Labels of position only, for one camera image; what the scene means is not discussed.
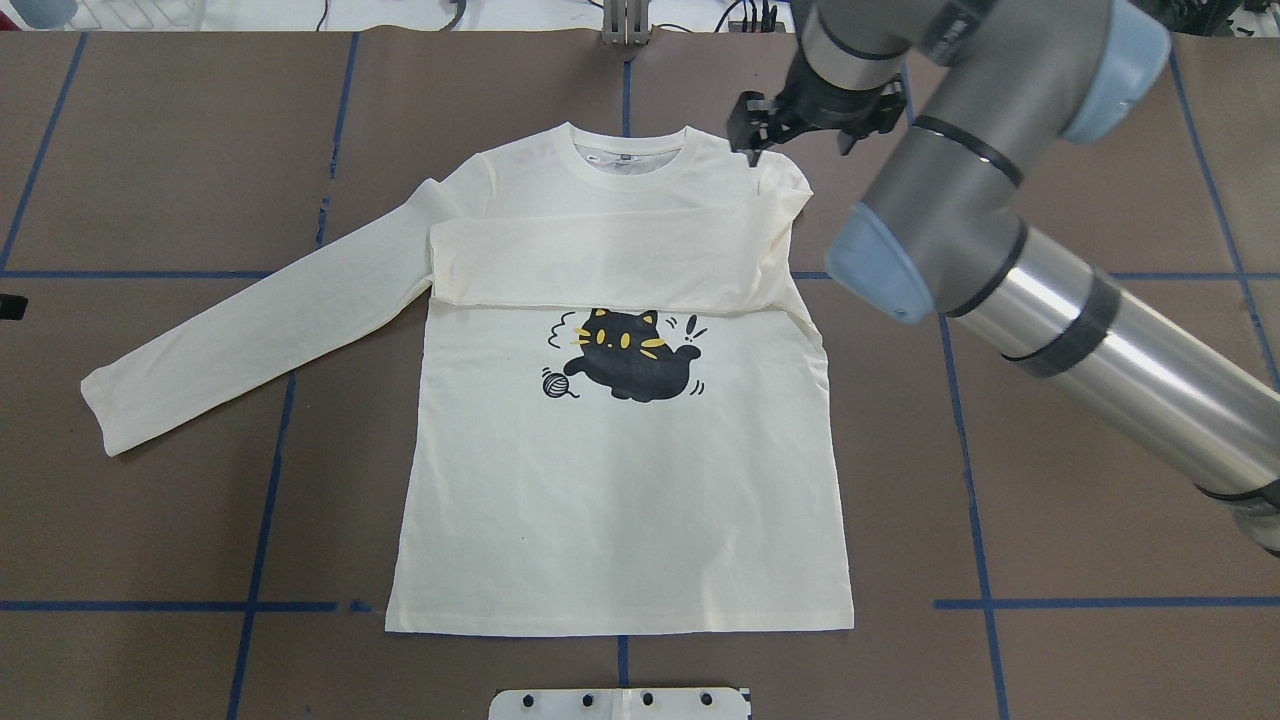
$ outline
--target long-sleeve shirt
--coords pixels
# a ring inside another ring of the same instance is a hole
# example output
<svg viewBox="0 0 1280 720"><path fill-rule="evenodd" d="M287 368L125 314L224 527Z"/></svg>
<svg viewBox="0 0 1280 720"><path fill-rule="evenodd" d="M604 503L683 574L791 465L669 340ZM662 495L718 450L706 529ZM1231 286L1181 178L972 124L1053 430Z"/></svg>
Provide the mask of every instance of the long-sleeve shirt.
<svg viewBox="0 0 1280 720"><path fill-rule="evenodd" d="M809 197L685 128L564 124L95 370L116 455L431 288L387 629L852 625L827 359L787 266Z"/></svg>

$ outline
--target blue tape line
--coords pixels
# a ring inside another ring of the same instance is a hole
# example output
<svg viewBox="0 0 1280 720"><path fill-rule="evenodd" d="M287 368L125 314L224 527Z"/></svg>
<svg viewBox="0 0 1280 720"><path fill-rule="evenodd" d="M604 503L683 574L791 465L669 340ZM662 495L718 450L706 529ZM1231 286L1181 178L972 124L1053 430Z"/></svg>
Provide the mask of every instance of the blue tape line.
<svg viewBox="0 0 1280 720"><path fill-rule="evenodd" d="M5 600L0 612L243 612L243 602Z"/></svg>
<svg viewBox="0 0 1280 720"><path fill-rule="evenodd" d="M973 462L969 455L969 433L965 430L964 405L960 402L960 379L956 374L955 351L951 347L951 329L947 319L938 315L938 332L942 334L942 355L947 366L947 384L951 388L951 415L956 433L960 436L960 454L964 459L964 483L969 492L969 532L973 537L973 553L978 565L978 589L983 602L991 602L991 579L987 574L987 552L982 541L982 518L978 514L978 491L973 482ZM996 707L1000 720L1009 720L1009 698L1005 692L1005 669L1000 659L1000 635L996 628L996 614L989 606L983 607L987 625L987 651L991 655L991 675L996 687Z"/></svg>
<svg viewBox="0 0 1280 720"><path fill-rule="evenodd" d="M1262 328L1262 320L1258 318L1258 306L1253 301L1253 291L1249 290L1249 281L1244 273L1244 263L1240 260L1240 252L1235 245L1235 236L1231 233L1231 224L1226 220L1226 211L1222 209L1222 199L1217 192L1217 183L1213 182L1213 172L1208 167L1208 159L1204 156L1204 147L1201 145L1199 132L1196 129L1196 120L1192 118L1190 105L1187 102L1187 90L1183 87L1183 73L1178 68L1176 50L1171 50L1169 53L1169 69L1172 72L1174 86L1178 88L1178 104L1183 109L1183 119L1187 122L1187 132L1190 135L1192 147L1196 150L1196 160L1199 163L1201 174L1204 176L1204 184L1208 187L1208 196L1213 202L1213 213L1217 215L1217 224L1222 229L1222 238L1226 241L1226 251L1231 256L1231 266L1235 268L1235 275L1240 281L1240 292L1244 293L1244 304L1249 310L1249 322L1253 323L1253 334L1257 336L1258 346L1262 348L1262 357L1267 363L1267 373L1271 374L1271 386L1280 388L1280 370L1276 369L1276 360L1271 354L1271 343L1267 341L1267 333Z"/></svg>
<svg viewBox="0 0 1280 720"><path fill-rule="evenodd" d="M266 501L262 505L262 524L257 530L257 551L253 553L253 574L248 583L248 602L244 607L244 621L241 625L239 651L236 653L236 673L232 675L230 697L227 702L227 720L236 720L236 715L239 712L241 691L244 687L244 667L248 665L248 647L250 641L253 638L257 593L262 585L262 565L266 562L266 541L271 536L271 514L275 512L275 491L280 484L280 468L284 464L284 433L289 429L289 415L293 413L293 393L296 388L297 372L289 372L289 382L284 388L284 407L280 410L280 427L275 434L271 479L266 484Z"/></svg>
<svg viewBox="0 0 1280 720"><path fill-rule="evenodd" d="M356 49L360 47L360 33L351 33L351 47L347 50L347 73L342 78L342 99L338 100L338 122L333 126L333 154L329 155L329 179L338 176L338 149L342 145L342 127L347 120L347 99L351 97L351 76L356 69Z"/></svg>
<svg viewBox="0 0 1280 720"><path fill-rule="evenodd" d="M627 635L618 635L618 687L631 687L631 642Z"/></svg>
<svg viewBox="0 0 1280 720"><path fill-rule="evenodd" d="M1235 273L1110 273L1117 281L1238 281Z"/></svg>
<svg viewBox="0 0 1280 720"><path fill-rule="evenodd" d="M256 612L337 612L337 602L259 602Z"/></svg>
<svg viewBox="0 0 1280 720"><path fill-rule="evenodd" d="M274 270L4 270L4 278L27 279L73 279L73 281L114 281L114 279L261 279Z"/></svg>
<svg viewBox="0 0 1280 720"><path fill-rule="evenodd" d="M0 612L243 612L247 602L168 600L0 600ZM337 612L337 602L260 602L259 612Z"/></svg>
<svg viewBox="0 0 1280 720"><path fill-rule="evenodd" d="M324 247L324 227L329 223L329 196L320 200L320 217L316 218L316 250Z"/></svg>
<svg viewBox="0 0 1280 720"><path fill-rule="evenodd" d="M631 60L622 63L622 137L631 137Z"/></svg>
<svg viewBox="0 0 1280 720"><path fill-rule="evenodd" d="M40 147L36 150L36 159L31 163L31 172L27 173L27 184L22 188L18 199L18 208L13 211L13 222L9 223L9 234L5 237L4 249L0 249L0 270L9 264L9 254L18 241L18 228L22 227L22 217L27 214L27 201L31 200L31 191L36 187L36 178L40 177L40 167L45 163L45 154L49 152L49 142L54 138L54 128L58 127L58 118L63 114L63 105L67 95L72 90L72 81L76 79L76 69L79 68L81 55L84 54L84 45L88 42L88 33L82 32L76 42L76 53L72 54L72 64L67 68L67 77L63 78L63 90L54 102L54 111L49 115L49 124L45 126L45 135L40 138Z"/></svg>
<svg viewBox="0 0 1280 720"><path fill-rule="evenodd" d="M934 610L1085 610L1107 607L1280 607L1280 597L1025 597L933 601Z"/></svg>

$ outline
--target cat print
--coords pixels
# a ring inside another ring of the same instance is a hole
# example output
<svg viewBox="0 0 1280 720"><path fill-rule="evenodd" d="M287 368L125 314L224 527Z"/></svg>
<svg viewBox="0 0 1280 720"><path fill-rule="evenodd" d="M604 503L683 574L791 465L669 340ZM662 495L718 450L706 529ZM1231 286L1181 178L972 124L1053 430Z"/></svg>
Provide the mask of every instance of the cat print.
<svg viewBox="0 0 1280 720"><path fill-rule="evenodd" d="M596 307L573 332L582 355L564 364L564 375L585 373L620 400L676 397L689 384L689 364L701 357L692 345L667 345L658 334L657 310L630 315Z"/></svg>

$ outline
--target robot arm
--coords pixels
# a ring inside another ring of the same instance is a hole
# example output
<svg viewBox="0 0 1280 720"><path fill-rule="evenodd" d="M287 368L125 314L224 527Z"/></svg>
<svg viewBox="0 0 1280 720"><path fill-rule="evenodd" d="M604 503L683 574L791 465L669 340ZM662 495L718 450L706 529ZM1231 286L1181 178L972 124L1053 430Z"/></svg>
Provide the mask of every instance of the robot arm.
<svg viewBox="0 0 1280 720"><path fill-rule="evenodd" d="M831 275L914 323L945 313L1194 478L1280 556L1280 396L1010 210L1057 137L1106 135L1155 82L1169 36L1126 0L819 0L774 101L728 127L759 152L888 132L915 47L950 67L827 255Z"/></svg>

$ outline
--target metal clamp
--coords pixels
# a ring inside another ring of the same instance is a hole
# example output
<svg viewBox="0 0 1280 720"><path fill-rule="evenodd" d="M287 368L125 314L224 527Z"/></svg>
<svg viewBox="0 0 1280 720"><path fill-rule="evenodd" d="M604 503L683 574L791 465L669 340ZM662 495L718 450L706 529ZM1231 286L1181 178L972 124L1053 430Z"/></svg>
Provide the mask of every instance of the metal clamp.
<svg viewBox="0 0 1280 720"><path fill-rule="evenodd" d="M607 45L649 44L649 0L602 0Z"/></svg>

